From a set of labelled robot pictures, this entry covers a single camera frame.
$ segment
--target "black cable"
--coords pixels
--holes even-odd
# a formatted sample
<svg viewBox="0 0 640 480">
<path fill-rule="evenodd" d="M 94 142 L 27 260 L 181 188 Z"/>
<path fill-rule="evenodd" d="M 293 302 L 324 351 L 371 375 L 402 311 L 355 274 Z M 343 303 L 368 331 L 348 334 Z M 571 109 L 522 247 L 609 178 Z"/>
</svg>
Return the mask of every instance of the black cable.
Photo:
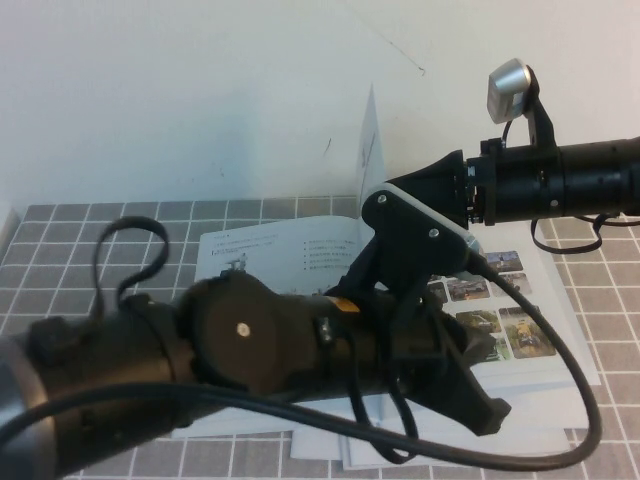
<svg viewBox="0 0 640 480">
<path fill-rule="evenodd" d="M 540 327 L 564 360 L 580 391 L 589 419 L 587 436 L 573 450 L 544 457 L 513 457 L 510 455 L 488 454 L 412 439 L 405 435 L 399 435 L 370 425 L 361 425 L 340 417 L 327 415 L 298 405 L 257 397 L 242 391 L 213 386 L 176 385 L 170 383 L 114 385 L 50 400 L 14 417 L 0 428 L 0 447 L 34 423 L 74 408 L 97 402 L 129 398 L 171 398 L 191 403 L 201 402 L 242 408 L 320 428 L 339 435 L 357 438 L 372 444 L 402 450 L 410 454 L 424 455 L 473 467 L 522 472 L 566 468 L 581 462 L 593 453 L 598 446 L 602 437 L 602 421 L 597 402 L 584 373 L 580 369 L 580 365 L 553 327 L 538 310 L 509 282 L 498 275 L 484 258 L 475 252 L 471 253 L 469 271 L 484 276 L 513 298 Z"/>
<path fill-rule="evenodd" d="M 602 235 L 600 235 L 600 229 L 605 224 L 608 218 L 613 218 L 613 215 L 601 214 L 593 220 L 593 233 L 596 235 L 596 237 L 598 237 L 598 239 L 595 242 L 589 243 L 587 245 L 580 245 L 578 247 L 569 248 L 556 248 L 545 245 L 544 243 L 536 239 L 536 228 L 538 226 L 537 219 L 531 220 L 531 239 L 533 240 L 533 243 L 536 245 L 536 247 L 538 247 L 540 250 L 544 250 L 545 252 L 553 253 L 556 255 L 576 255 L 579 253 L 593 252 L 594 250 L 597 250 L 602 246 Z"/>
<path fill-rule="evenodd" d="M 131 275 L 124 279 L 120 285 L 118 285 L 118 289 L 116 291 L 116 299 L 118 302 L 118 307 L 123 308 L 123 300 L 122 294 L 125 290 L 138 282 L 143 280 L 147 280 L 154 275 L 156 275 L 167 263 L 167 259 L 169 258 L 169 234 L 164 226 L 148 217 L 139 217 L 139 216 L 130 216 L 130 217 L 122 217 L 118 220 L 111 222 L 107 227 L 102 231 L 100 237 L 98 238 L 98 242 L 96 244 L 96 248 L 93 251 L 93 262 L 91 265 L 91 276 L 93 280 L 93 286 L 96 291 L 95 300 L 93 302 L 93 307 L 91 308 L 91 312 L 89 314 L 89 321 L 84 326 L 84 330 L 87 333 L 94 331 L 98 328 L 103 320 L 104 320 L 104 295 L 102 293 L 102 287 L 100 285 L 100 274 L 98 272 L 98 264 L 100 263 L 100 249 L 104 244 L 104 241 L 113 235 L 116 232 L 121 230 L 127 230 L 130 228 L 136 228 L 141 230 L 146 230 L 148 232 L 156 234 L 163 242 L 162 249 L 158 256 L 151 262 L 150 265 L 147 265 L 145 268 L 140 270 L 139 272 Z"/>
<path fill-rule="evenodd" d="M 589 223 L 595 223 L 595 221 L 598 219 L 598 217 L 590 218 L 590 217 L 585 217 L 584 215 L 577 215 L 575 218 L 577 218 L 578 220 L 582 220 L 583 222 L 589 222 Z M 605 227 L 637 227 L 637 226 L 640 226 L 640 220 L 634 220 L 633 222 L 611 222 L 607 220 L 603 222 L 602 225 L 604 225 Z"/>
</svg>

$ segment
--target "printed page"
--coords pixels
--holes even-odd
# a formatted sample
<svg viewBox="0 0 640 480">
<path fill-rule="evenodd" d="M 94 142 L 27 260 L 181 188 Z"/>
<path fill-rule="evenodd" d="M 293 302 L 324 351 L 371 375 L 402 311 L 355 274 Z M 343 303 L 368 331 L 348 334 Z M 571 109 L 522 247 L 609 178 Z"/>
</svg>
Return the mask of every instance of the printed page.
<svg viewBox="0 0 640 480">
<path fill-rule="evenodd" d="M 549 280 L 546 262 L 541 261 L 532 243 L 529 225 L 525 222 L 501 224 L 493 227 L 472 226 L 490 262 L 501 275 L 516 286 L 563 338 L 589 378 L 597 375 L 584 338 L 576 338 L 579 329 L 575 315 L 568 315 L 559 297 L 555 282 Z M 533 320 L 494 284 L 484 279 L 464 281 L 457 278 L 438 278 L 429 289 L 444 303 L 443 310 L 459 322 L 490 333 L 497 341 L 487 359 L 472 371 L 488 391 L 542 385 L 573 386 L 564 362 Z M 413 405 L 419 412 L 423 407 Z M 383 422 L 397 418 L 393 402 L 384 396 L 381 405 Z"/>
<path fill-rule="evenodd" d="M 311 295 L 336 285 L 358 253 L 357 221 L 310 217 L 207 233 L 196 280 L 242 270 L 276 293 Z"/>
<path fill-rule="evenodd" d="M 369 91 L 367 109 L 362 122 L 360 143 L 358 148 L 357 179 L 358 179 L 358 211 L 362 211 L 362 204 L 367 199 L 367 194 L 375 186 L 387 180 L 380 130 L 378 129 L 378 117 L 376 114 L 376 100 L 373 86 Z M 369 227 L 362 217 L 359 218 L 360 250 L 373 238 L 373 229 Z"/>
<path fill-rule="evenodd" d="M 202 235 L 196 280 L 242 270 L 277 293 L 312 295 L 338 283 L 358 253 L 358 224 L 351 218 L 310 217 Z M 369 399 L 379 420 L 379 399 Z M 348 399 L 304 402 L 335 415 L 352 415 Z M 275 417 L 228 408 L 175 430 L 174 437 L 266 433 L 296 426 Z"/>
<path fill-rule="evenodd" d="M 444 443 L 446 445 L 468 450 L 477 450 L 485 453 L 503 455 L 541 455 L 563 452 L 569 449 L 569 442 L 563 429 L 550 430 L 511 430 L 501 431 L 495 435 L 476 437 L 471 432 L 465 434 L 448 434 L 424 432 L 420 428 L 419 435 L 423 440 Z M 346 439 L 348 442 L 348 460 L 343 457 L 345 470 L 364 468 L 394 467 L 382 458 L 374 448 L 366 442 Z M 442 460 L 427 457 L 416 457 L 409 460 L 404 466 L 411 465 L 451 465 Z"/>
</svg>

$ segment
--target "orange label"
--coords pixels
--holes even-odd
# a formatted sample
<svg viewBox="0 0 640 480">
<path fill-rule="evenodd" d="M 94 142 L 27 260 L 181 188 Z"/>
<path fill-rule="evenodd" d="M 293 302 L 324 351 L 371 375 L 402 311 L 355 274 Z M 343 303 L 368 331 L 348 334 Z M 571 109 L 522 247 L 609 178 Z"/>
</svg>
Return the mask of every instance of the orange label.
<svg viewBox="0 0 640 480">
<path fill-rule="evenodd" d="M 360 309 L 358 306 L 353 303 L 351 300 L 347 300 L 346 298 L 341 297 L 327 297 L 333 304 L 338 307 L 341 311 L 347 313 L 359 313 Z"/>
</svg>

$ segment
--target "white paper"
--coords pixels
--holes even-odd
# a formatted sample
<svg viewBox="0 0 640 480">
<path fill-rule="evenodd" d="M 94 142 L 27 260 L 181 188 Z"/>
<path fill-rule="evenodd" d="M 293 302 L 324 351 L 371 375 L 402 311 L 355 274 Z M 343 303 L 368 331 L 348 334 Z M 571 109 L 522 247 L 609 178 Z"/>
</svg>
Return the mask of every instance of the white paper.
<svg viewBox="0 0 640 480">
<path fill-rule="evenodd" d="M 557 453 L 569 449 L 569 442 L 564 430 L 502 430 L 496 435 L 476 437 L 468 434 L 433 434 L 420 431 L 423 440 L 444 443 L 453 447 L 477 450 L 485 453 L 505 455 L 543 455 Z M 349 458 L 344 464 L 345 470 L 394 467 L 397 465 L 387 462 L 374 448 L 360 440 L 347 439 L 349 444 Z M 405 463 L 410 465 L 448 465 L 447 462 L 427 457 L 416 457 Z"/>
<path fill-rule="evenodd" d="M 528 224 L 515 222 L 493 227 L 473 226 L 472 232 L 480 241 L 488 258 L 505 259 L 501 264 L 498 260 L 496 267 L 503 270 L 504 275 L 515 279 L 516 284 L 522 288 L 522 293 L 540 308 L 543 315 L 563 338 L 587 378 L 597 384 L 599 378 L 588 346 L 582 335 L 579 337 L 576 335 L 576 330 L 581 330 L 578 320 L 573 312 L 567 312 L 566 307 L 563 307 L 559 300 L 559 297 L 566 296 L 564 288 L 558 291 L 557 284 L 551 281 L 550 273 L 557 275 L 557 272 L 550 268 L 555 269 L 555 266 L 553 264 L 549 266 L 539 255 L 539 249 L 531 242 Z M 496 252 L 504 252 L 504 255 L 495 255 Z M 512 320 L 509 316 L 503 315 L 503 312 L 510 311 L 507 309 L 516 307 L 516 303 L 508 296 L 501 295 L 503 292 L 498 291 L 494 284 L 488 284 L 486 281 L 480 283 L 481 285 L 474 285 L 469 290 L 471 299 L 463 298 L 464 290 L 457 288 L 458 285 L 469 285 L 468 282 L 461 282 L 457 279 L 440 279 L 431 282 L 430 286 L 433 288 L 437 285 L 438 291 L 445 291 L 444 311 L 461 321 L 476 321 L 478 319 L 480 323 L 474 326 L 487 328 L 496 340 L 504 345 L 497 360 L 472 367 L 473 373 L 485 390 L 492 391 L 498 388 L 527 385 L 573 386 L 569 371 L 554 349 L 528 348 L 524 352 L 517 349 L 514 339 L 509 338 L 506 334 L 507 328 L 513 329 L 519 321 L 525 324 L 533 322 L 526 316 L 518 316 Z M 559 400 L 565 402 L 565 408 L 573 409 L 576 413 L 580 412 L 581 418 L 586 418 L 583 415 L 584 407 L 579 397 L 570 395 L 565 400 Z M 388 419 L 398 417 L 395 406 L 388 395 L 382 397 L 381 404 L 383 424 Z M 412 403 L 412 410 L 416 413 L 425 409 Z M 512 412 L 509 416 L 517 417 L 517 415 Z"/>
<path fill-rule="evenodd" d="M 356 178 L 358 179 L 357 186 L 359 189 L 358 212 L 361 212 L 362 205 L 367 199 L 367 193 L 376 185 L 380 185 L 387 180 L 373 86 L 369 91 L 367 108 L 360 131 Z M 373 238 L 374 231 L 362 220 L 362 217 L 358 220 L 358 228 L 360 249 L 362 250 Z"/>
<path fill-rule="evenodd" d="M 298 427 L 291 435 L 291 458 L 342 460 L 340 436 L 311 427 Z"/>
<path fill-rule="evenodd" d="M 200 239 L 196 280 L 243 270 L 277 293 L 322 293 L 358 253 L 357 222 L 310 217 L 207 233 Z"/>
</svg>

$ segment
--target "screw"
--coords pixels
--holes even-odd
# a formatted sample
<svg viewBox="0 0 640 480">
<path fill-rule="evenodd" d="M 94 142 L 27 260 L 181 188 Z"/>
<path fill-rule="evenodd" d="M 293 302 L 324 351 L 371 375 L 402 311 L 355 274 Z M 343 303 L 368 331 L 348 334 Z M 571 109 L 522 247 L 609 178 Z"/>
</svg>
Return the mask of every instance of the screw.
<svg viewBox="0 0 640 480">
<path fill-rule="evenodd" d="M 251 335 L 251 329 L 249 328 L 249 325 L 247 325 L 246 323 L 242 323 L 242 322 L 240 322 L 237 325 L 236 332 L 238 332 L 238 335 L 240 335 L 241 337 L 245 337 L 245 338 L 247 338 L 249 335 Z"/>
</svg>

